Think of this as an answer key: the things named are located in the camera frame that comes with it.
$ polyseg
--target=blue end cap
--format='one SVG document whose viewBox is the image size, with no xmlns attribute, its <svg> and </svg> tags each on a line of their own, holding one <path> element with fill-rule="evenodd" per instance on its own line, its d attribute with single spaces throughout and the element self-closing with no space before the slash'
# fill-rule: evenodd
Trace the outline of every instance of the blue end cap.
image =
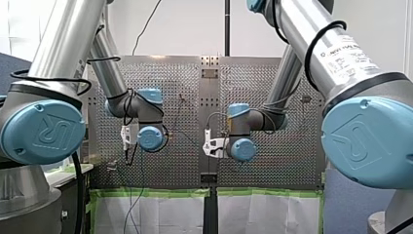
<svg viewBox="0 0 413 234">
<path fill-rule="evenodd" d="M 228 118 L 235 118 L 249 111 L 249 104 L 235 103 L 228 107 Z"/>
<path fill-rule="evenodd" d="M 57 163 L 76 151 L 86 127 L 82 114 L 60 100 L 34 102 L 11 116 L 0 134 L 7 156 L 19 163 Z"/>
<path fill-rule="evenodd" d="M 261 12 L 264 3 L 265 0 L 246 0 L 246 5 L 248 6 L 249 10 L 254 13 Z"/>
<path fill-rule="evenodd" d="M 257 147 L 248 138 L 242 138 L 233 144 L 231 147 L 231 155 L 242 162 L 249 162 L 257 153 Z"/>
<path fill-rule="evenodd" d="M 162 92 L 159 89 L 140 89 L 137 91 L 144 98 L 154 104 L 162 104 Z"/>
<path fill-rule="evenodd" d="M 413 188 L 413 108 L 382 97 L 353 97 L 330 110 L 322 146 L 345 176 L 376 188 Z"/>
<path fill-rule="evenodd" d="M 159 129 L 155 127 L 144 127 L 139 131 L 137 135 L 140 147 L 144 150 L 153 151 L 161 147 L 162 142 L 164 141 L 164 136 L 159 131 Z"/>
</svg>

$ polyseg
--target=pegboard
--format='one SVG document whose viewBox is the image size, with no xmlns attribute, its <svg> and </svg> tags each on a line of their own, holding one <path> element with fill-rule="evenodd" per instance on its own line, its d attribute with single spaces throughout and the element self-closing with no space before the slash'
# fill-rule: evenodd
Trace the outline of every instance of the pegboard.
<svg viewBox="0 0 413 234">
<path fill-rule="evenodd" d="M 221 60 L 221 111 L 231 103 L 246 102 L 259 108 L 266 101 L 278 64 L 271 58 L 223 58 Z M 310 97 L 310 102 L 303 98 Z M 257 143 L 252 162 L 232 159 L 218 162 L 218 186 L 282 187 L 321 189 L 324 156 L 320 148 L 320 95 L 310 86 L 304 74 L 288 107 L 286 130 L 273 135 L 252 132 Z"/>
<path fill-rule="evenodd" d="M 276 77 L 279 58 L 219 58 L 215 67 L 218 85 L 213 86 L 217 110 L 226 112 L 233 102 L 248 102 L 259 107 L 266 99 Z M 240 165 L 233 159 L 205 160 L 201 149 L 205 119 L 210 108 L 201 106 L 208 94 L 206 78 L 202 77 L 204 60 L 198 57 L 125 57 L 119 62 L 128 87 L 159 88 L 164 95 L 164 123 L 171 132 L 169 145 L 155 154 L 136 153 L 134 164 L 125 166 L 120 130 L 122 120 L 109 116 L 105 97 L 100 87 L 95 89 L 95 102 L 90 105 L 90 121 L 95 128 L 95 148 L 99 162 L 92 173 L 94 188 L 142 186 L 154 188 L 200 187 L 204 164 L 216 164 L 218 186 L 259 186 L 291 189 L 320 189 L 324 157 L 319 148 L 319 95 L 304 80 L 292 100 L 287 130 L 272 136 L 253 133 L 258 144 L 258 155 L 250 163 Z M 95 80 L 93 72 L 90 77 Z M 303 103 L 302 96 L 310 96 Z M 216 129 L 224 129 L 224 120 L 211 122 Z M 107 169 L 117 161 L 117 170 Z"/>
</svg>

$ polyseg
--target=metal frame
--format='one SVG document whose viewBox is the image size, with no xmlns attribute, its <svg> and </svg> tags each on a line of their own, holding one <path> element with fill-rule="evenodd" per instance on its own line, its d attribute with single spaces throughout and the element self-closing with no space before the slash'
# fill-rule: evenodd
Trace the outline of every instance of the metal frame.
<svg viewBox="0 0 413 234">
<path fill-rule="evenodd" d="M 190 103 L 187 103 L 185 109 L 180 111 L 181 117 L 179 117 L 179 121 L 182 119 L 182 121 L 189 121 L 190 124 L 186 125 L 185 122 L 182 122 L 179 126 L 184 128 L 182 129 L 183 131 L 191 130 L 191 136 L 198 137 L 198 140 L 193 138 L 193 140 L 198 142 L 198 149 L 196 149 L 196 147 L 191 145 L 185 137 L 180 136 L 179 133 L 172 133 L 172 140 L 174 140 L 174 142 L 172 142 L 169 147 L 179 147 L 181 150 L 179 151 L 179 155 L 175 154 L 176 156 L 168 156 L 167 152 L 161 152 L 155 155 L 144 154 L 144 170 L 146 177 L 144 185 L 146 187 L 172 189 L 215 186 L 259 186 L 310 190 L 322 189 L 321 173 L 323 172 L 325 165 L 319 140 L 322 102 L 320 95 L 310 87 L 305 81 L 304 76 L 302 77 L 303 81 L 301 87 L 290 105 L 292 109 L 301 106 L 300 99 L 303 95 L 308 95 L 312 99 L 309 104 L 303 104 L 306 113 L 302 114 L 307 118 L 307 123 L 303 122 L 303 125 L 304 127 L 308 127 L 308 130 L 307 132 L 302 133 L 300 139 L 297 139 L 297 137 L 293 135 L 288 136 L 291 133 L 297 133 L 297 131 L 300 132 L 300 130 L 297 129 L 297 125 L 294 124 L 294 122 L 297 121 L 298 114 L 294 113 L 294 110 L 292 110 L 289 113 L 291 116 L 290 129 L 276 133 L 274 136 L 265 136 L 262 133 L 253 134 L 255 142 L 257 142 L 259 146 L 262 145 L 259 147 L 259 151 L 261 148 L 264 157 L 259 154 L 256 159 L 250 163 L 250 172 L 240 171 L 238 173 L 233 173 L 231 172 L 231 167 L 234 167 L 235 165 L 233 159 L 211 159 L 205 156 L 205 153 L 202 150 L 207 116 L 215 111 L 226 112 L 227 102 L 234 101 L 233 99 L 230 99 L 230 97 L 226 97 L 226 93 L 228 92 L 225 90 L 225 82 L 239 82 L 234 86 L 233 91 L 238 89 L 237 85 L 241 85 L 242 87 L 237 90 L 236 95 L 241 97 L 244 94 L 244 96 L 243 98 L 237 99 L 237 101 L 246 101 L 251 103 L 253 107 L 258 107 L 257 104 L 261 104 L 265 101 L 273 79 L 276 77 L 275 74 L 277 73 L 279 63 L 279 58 L 122 58 L 119 65 L 129 86 L 134 84 L 133 88 L 137 89 L 159 85 L 163 88 L 166 109 L 165 123 L 170 131 L 171 124 L 173 123 L 179 108 L 178 101 L 174 98 L 177 98 L 180 91 L 190 93 L 189 97 L 184 97 L 187 98 Z M 212 74 L 215 74 L 212 72 L 214 70 L 217 71 L 217 77 L 211 77 L 214 76 Z M 185 80 L 185 82 L 190 82 L 190 88 L 185 87 L 185 84 L 176 84 L 176 81 L 185 79 L 184 76 L 187 75 L 185 72 L 190 73 L 188 76 L 190 78 Z M 233 80 L 229 80 L 229 73 L 244 80 L 240 81 L 234 77 L 234 79 L 231 78 Z M 90 79 L 95 80 L 92 72 L 90 72 Z M 255 92 L 253 96 L 246 97 L 245 89 L 248 89 L 248 87 L 252 87 L 251 89 L 259 87 L 260 92 Z M 121 171 L 121 173 L 124 173 L 126 177 L 132 180 L 129 185 L 141 186 L 143 181 L 139 175 L 140 161 L 138 154 L 136 154 L 135 165 L 131 168 L 127 168 L 124 166 L 124 156 L 121 153 L 122 151 L 116 151 L 117 148 L 122 148 L 122 141 L 120 139 L 122 121 L 117 120 L 116 118 L 102 116 L 106 115 L 102 110 L 102 104 L 104 102 L 102 90 L 96 89 L 96 97 L 91 97 L 91 100 L 94 101 L 94 98 L 96 98 L 96 106 L 91 104 L 89 111 L 90 151 L 97 150 L 96 155 L 101 160 L 97 163 L 96 169 L 92 174 L 92 187 L 104 188 L 125 185 L 120 180 L 120 175 L 112 174 L 113 176 L 111 176 L 107 171 L 107 164 L 109 163 L 111 167 L 113 167 L 113 161 L 115 160 L 117 161 L 115 166 L 120 169 L 118 171 Z M 216 116 L 211 119 L 212 137 L 220 137 L 220 131 L 224 130 L 225 121 L 220 118 L 221 117 Z M 107 139 L 102 141 L 103 138 L 99 136 L 99 131 L 105 131 L 106 133 L 110 132 L 109 137 L 113 138 L 109 139 L 109 141 Z M 292 140 L 295 140 L 298 144 L 293 146 L 294 141 Z M 112 146 L 105 145 L 105 147 L 101 147 L 102 144 L 107 144 L 108 142 L 110 142 Z M 309 150 L 308 147 L 303 146 L 304 144 L 312 145 L 311 150 Z M 104 152 L 106 156 L 99 156 L 102 152 Z M 268 152 L 276 153 L 272 155 L 272 157 L 269 157 Z M 299 162 L 295 159 L 304 160 L 304 162 Z M 286 169 L 287 173 L 281 173 L 282 169 L 280 168 L 280 164 L 289 165 L 290 168 Z M 188 176 L 178 175 L 179 171 L 182 169 L 186 170 L 182 173 L 188 174 Z"/>
</svg>

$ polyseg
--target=cord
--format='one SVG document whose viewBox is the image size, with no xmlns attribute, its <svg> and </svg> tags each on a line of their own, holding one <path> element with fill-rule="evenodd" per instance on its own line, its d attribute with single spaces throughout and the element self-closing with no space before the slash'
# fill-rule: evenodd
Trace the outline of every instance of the cord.
<svg viewBox="0 0 413 234">
<path fill-rule="evenodd" d="M 274 122 L 274 120 L 267 114 L 267 113 L 265 113 L 264 111 L 262 111 L 262 110 L 260 110 L 260 109 L 256 109 L 256 108 L 251 108 L 251 110 L 255 110 L 255 111 L 258 111 L 259 113 L 261 113 L 262 115 L 264 115 L 264 117 L 265 118 L 267 118 L 267 119 L 269 119 L 270 120 L 270 122 L 273 124 L 273 130 L 271 131 L 271 132 L 266 132 L 266 131 L 264 131 L 264 133 L 265 134 L 267 134 L 267 135 L 273 135 L 275 132 L 276 132 L 276 129 L 277 129 L 277 125 L 276 125 L 276 123 Z"/>
<path fill-rule="evenodd" d="M 57 82 L 75 82 L 75 83 L 85 83 L 88 85 L 87 88 L 85 88 L 83 91 L 81 91 L 80 93 L 78 93 L 78 96 L 81 96 L 83 94 L 85 94 L 87 91 L 89 91 L 92 87 L 92 83 L 89 80 L 85 80 L 85 79 L 70 79 L 70 78 L 40 78 L 40 77 L 33 77 L 33 76 L 27 76 L 27 75 L 22 75 L 22 74 L 27 74 L 28 73 L 28 69 L 25 70 L 19 70 L 19 71 L 15 71 L 12 72 L 10 74 L 11 77 L 13 78 L 17 78 L 20 80 L 27 80 L 27 81 L 32 81 L 32 82 L 36 82 L 36 81 L 57 81 Z"/>
<path fill-rule="evenodd" d="M 336 28 L 336 27 L 342 27 L 344 30 L 346 30 L 347 29 L 347 24 L 344 21 L 337 20 L 337 21 L 334 21 L 334 22 L 330 23 L 329 25 L 324 27 L 322 30 L 320 30 L 316 34 L 316 37 L 311 42 L 311 44 L 310 44 L 310 46 L 307 50 L 305 59 L 304 59 L 304 70 L 306 72 L 307 80 L 310 83 L 310 85 L 317 91 L 319 90 L 319 88 L 314 83 L 314 79 L 313 79 L 313 76 L 311 74 L 311 67 L 310 67 L 311 57 L 313 55 L 313 50 L 314 50 L 314 47 L 316 46 L 317 42 L 319 41 L 319 39 L 321 39 L 328 30 Z"/>
<path fill-rule="evenodd" d="M 82 232 L 82 222 L 83 222 L 83 212 L 85 210 L 85 201 L 83 198 L 84 194 L 84 179 L 82 174 L 82 167 L 80 165 L 79 156 L 75 151 L 72 154 L 73 164 L 75 166 L 76 181 L 77 181 L 77 213 L 76 213 L 76 225 L 75 234 L 80 234 Z"/>
<path fill-rule="evenodd" d="M 280 39 L 282 39 L 283 42 L 286 44 L 289 44 L 288 40 L 282 35 L 280 31 L 279 24 L 277 23 L 277 12 L 276 12 L 276 0 L 273 0 L 273 23 L 274 23 L 274 28 L 276 29 L 277 35 L 279 35 Z"/>
<path fill-rule="evenodd" d="M 131 52 L 131 54 L 134 56 L 134 52 L 136 51 L 137 48 L 137 44 L 139 44 L 139 39 L 140 37 L 143 35 L 143 33 L 146 31 L 146 28 L 148 27 L 149 22 L 151 21 L 152 17 L 154 16 L 156 10 L 158 9 L 159 5 L 161 4 L 162 0 L 159 0 L 158 3 L 155 5 L 154 10 L 152 11 L 151 15 L 149 16 L 148 20 L 145 23 L 145 26 L 143 27 L 142 31 L 140 32 L 140 34 L 137 36 L 136 38 L 136 42 L 134 44 L 133 50 Z"/>
<path fill-rule="evenodd" d="M 143 167 L 143 150 L 140 149 L 140 172 L 141 172 L 141 176 L 142 176 L 142 186 L 141 186 L 141 190 L 139 193 L 139 196 L 136 198 L 136 200 L 133 202 L 133 204 L 130 206 L 130 209 L 128 210 L 128 213 L 125 217 L 125 222 L 124 222 L 124 234 L 126 233 L 127 230 L 127 222 L 128 222 L 128 217 L 129 215 L 131 215 L 131 211 L 133 210 L 134 206 L 136 206 L 137 202 L 139 201 L 139 199 L 142 197 L 143 194 L 143 190 L 145 187 L 145 172 L 144 172 L 144 167 Z"/>
<path fill-rule="evenodd" d="M 124 101 L 124 126 L 127 126 L 127 125 L 129 125 L 132 121 L 133 121 L 133 117 L 131 117 L 130 115 L 129 115 L 129 110 L 130 110 L 130 108 L 131 108 L 131 100 L 133 99 L 133 97 L 134 97 L 134 95 L 136 94 L 136 92 L 133 90 L 133 89 L 131 89 L 131 88 L 129 88 L 128 89 L 128 93 L 129 93 L 129 96 L 128 96 L 128 98 Z"/>
<path fill-rule="evenodd" d="M 138 97 L 142 98 L 146 103 L 148 103 L 149 105 L 157 109 L 161 113 L 162 117 L 164 117 L 165 113 L 160 107 L 158 107 L 156 104 L 152 103 L 151 101 L 146 99 L 144 96 L 140 95 L 139 93 L 136 93 L 136 94 Z"/>
<path fill-rule="evenodd" d="M 301 84 L 301 79 L 298 81 L 298 83 L 297 83 L 297 85 L 295 86 L 295 88 L 294 88 L 288 95 L 286 95 L 284 98 L 282 98 L 282 99 L 280 99 L 280 100 L 277 100 L 277 101 L 275 101 L 275 102 L 272 102 L 272 103 L 263 103 L 262 106 L 264 107 L 264 109 L 270 110 L 270 111 L 274 111 L 274 110 L 286 111 L 286 110 L 288 110 L 287 107 L 286 107 L 286 108 L 278 108 L 278 107 L 269 107 L 269 106 L 270 106 L 270 105 L 276 105 L 276 104 L 282 103 L 282 102 L 288 100 L 289 98 L 291 98 L 291 97 L 297 92 L 298 87 L 300 86 L 300 84 Z"/>
<path fill-rule="evenodd" d="M 398 226 L 396 226 L 395 228 L 393 228 L 390 232 L 388 232 L 387 234 L 396 234 L 399 233 L 400 231 L 402 231 L 403 229 L 405 229 L 406 227 L 410 226 L 411 224 L 413 224 L 413 216 L 410 217 L 409 219 L 405 220 L 404 222 L 402 222 L 401 224 L 399 224 Z"/>
<path fill-rule="evenodd" d="M 209 129 L 209 121 L 210 121 L 210 118 L 212 118 L 214 115 L 222 115 L 222 116 L 225 116 L 225 117 L 228 116 L 227 114 L 222 113 L 222 112 L 213 112 L 213 113 L 211 113 L 211 114 L 207 117 L 207 120 L 206 120 L 206 128 L 207 128 L 207 129 Z"/>
</svg>

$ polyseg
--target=black cable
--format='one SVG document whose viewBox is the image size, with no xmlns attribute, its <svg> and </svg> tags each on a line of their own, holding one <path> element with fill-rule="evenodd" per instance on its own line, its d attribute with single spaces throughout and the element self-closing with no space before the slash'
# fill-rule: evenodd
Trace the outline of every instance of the black cable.
<svg viewBox="0 0 413 234">
<path fill-rule="evenodd" d="M 84 179 L 82 174 L 82 167 L 80 165 L 79 156 L 77 152 L 72 154 L 73 164 L 75 166 L 76 181 L 77 181 L 77 213 L 76 213 L 76 225 L 75 234 L 82 232 L 83 213 L 85 210 L 85 202 L 83 198 L 84 194 Z"/>
<path fill-rule="evenodd" d="M 151 105 L 152 107 L 154 107 L 155 109 L 157 109 L 157 110 L 161 113 L 162 117 L 164 117 L 165 113 L 164 113 L 164 111 L 163 111 L 160 107 L 158 107 L 156 104 L 152 103 L 151 101 L 149 101 L 148 99 L 146 99 L 144 96 L 140 95 L 139 93 L 136 93 L 136 94 L 137 94 L 140 98 L 142 98 L 146 103 L 148 103 L 149 105 Z"/>
<path fill-rule="evenodd" d="M 124 101 L 124 112 L 125 112 L 125 114 L 124 114 L 124 126 L 129 125 L 133 121 L 133 117 L 131 117 L 128 112 L 131 108 L 131 100 L 135 96 L 136 92 L 131 88 L 128 89 L 128 92 L 129 92 L 128 99 Z"/>
<path fill-rule="evenodd" d="M 277 12 L 276 12 L 276 0 L 273 0 L 273 23 L 274 23 L 274 28 L 276 29 L 277 35 L 279 35 L 280 39 L 282 39 L 283 42 L 286 44 L 289 44 L 288 40 L 282 35 L 280 31 L 279 24 L 277 23 Z"/>
<path fill-rule="evenodd" d="M 88 59 L 88 60 L 86 61 L 86 63 L 87 63 L 87 64 L 91 64 L 91 62 L 94 62 L 94 61 L 106 61 L 106 60 L 120 61 L 121 58 L 120 58 L 120 57 L 91 58 L 91 59 Z"/>
<path fill-rule="evenodd" d="M 130 162 L 128 162 L 128 150 L 126 150 L 126 152 L 127 152 L 127 166 L 132 166 L 132 164 L 133 164 L 133 160 L 134 160 L 134 155 L 136 154 L 136 149 L 137 149 L 137 145 L 138 145 L 138 142 L 136 143 L 136 145 L 134 146 L 134 148 L 133 148 L 133 153 L 131 154 L 131 161 Z"/>
<path fill-rule="evenodd" d="M 149 22 L 151 21 L 152 17 L 154 16 L 156 10 L 158 9 L 159 4 L 162 2 L 162 0 L 159 0 L 158 3 L 155 5 L 154 10 L 151 13 L 151 16 L 148 18 L 148 20 L 145 23 L 145 26 L 143 27 L 142 31 L 140 32 L 140 34 L 137 36 L 136 38 L 136 42 L 134 44 L 133 50 L 131 52 L 131 54 L 134 56 L 134 52 L 136 51 L 137 48 L 137 44 L 139 43 L 139 39 L 140 37 L 143 35 L 143 33 L 146 31 L 146 28 L 148 27 Z"/>
<path fill-rule="evenodd" d="M 140 150 L 140 172 L 141 172 L 141 176 L 142 176 L 142 186 L 141 186 L 141 190 L 140 190 L 140 194 L 139 196 L 136 198 L 136 200 L 134 201 L 133 205 L 131 205 L 130 209 L 128 210 L 128 213 L 125 217 L 125 222 L 124 222 L 124 234 L 126 233 L 126 229 L 127 229 L 127 222 L 128 222 L 128 217 L 131 214 L 131 211 L 133 210 L 134 206 L 136 206 L 137 202 L 139 201 L 140 197 L 142 197 L 143 194 L 143 190 L 145 187 L 145 172 L 144 172 L 144 167 L 143 167 L 143 150 Z"/>
<path fill-rule="evenodd" d="M 104 25 L 101 24 L 96 31 L 96 34 L 94 36 L 97 36 L 97 34 L 99 34 L 99 32 L 104 28 Z M 87 64 L 91 64 L 94 61 L 106 61 L 106 60 L 114 60 L 114 61 L 120 61 L 121 58 L 120 57 L 108 57 L 108 58 L 91 58 L 86 60 Z"/>
<path fill-rule="evenodd" d="M 319 90 L 319 88 L 314 83 L 314 79 L 313 79 L 313 76 L 311 74 L 311 68 L 310 68 L 311 57 L 313 55 L 313 50 L 314 50 L 314 47 L 316 46 L 317 42 L 319 41 L 319 39 L 321 39 L 328 30 L 336 28 L 336 27 L 342 27 L 344 30 L 346 30 L 347 29 L 347 24 L 344 21 L 337 20 L 337 21 L 334 21 L 334 22 L 330 23 L 329 25 L 324 27 L 322 30 L 320 30 L 316 34 L 316 37 L 311 42 L 311 44 L 310 44 L 310 46 L 307 50 L 305 59 L 304 59 L 304 70 L 306 72 L 307 80 L 310 83 L 310 85 L 317 91 Z"/>
<path fill-rule="evenodd" d="M 404 222 L 402 222 L 401 224 L 399 224 L 398 226 L 396 226 L 395 228 L 393 228 L 390 232 L 388 232 L 387 234 L 396 234 L 399 233 L 400 231 L 402 231 L 403 229 L 405 229 L 406 227 L 410 226 L 413 224 L 413 216 L 410 217 L 409 219 L 405 220 Z"/>
<path fill-rule="evenodd" d="M 92 87 L 92 83 L 89 80 L 84 80 L 84 79 L 70 79 L 70 78 L 40 78 L 40 77 L 33 77 L 33 76 L 27 76 L 27 75 L 22 75 L 22 74 L 27 74 L 28 69 L 25 70 L 19 70 L 12 72 L 10 74 L 11 77 L 17 78 L 20 80 L 27 80 L 27 81 L 57 81 L 57 82 L 75 82 L 75 83 L 85 83 L 88 85 L 86 89 L 84 89 L 82 92 L 77 94 L 78 96 L 81 96 L 85 94 L 87 91 L 89 91 Z"/>
</svg>

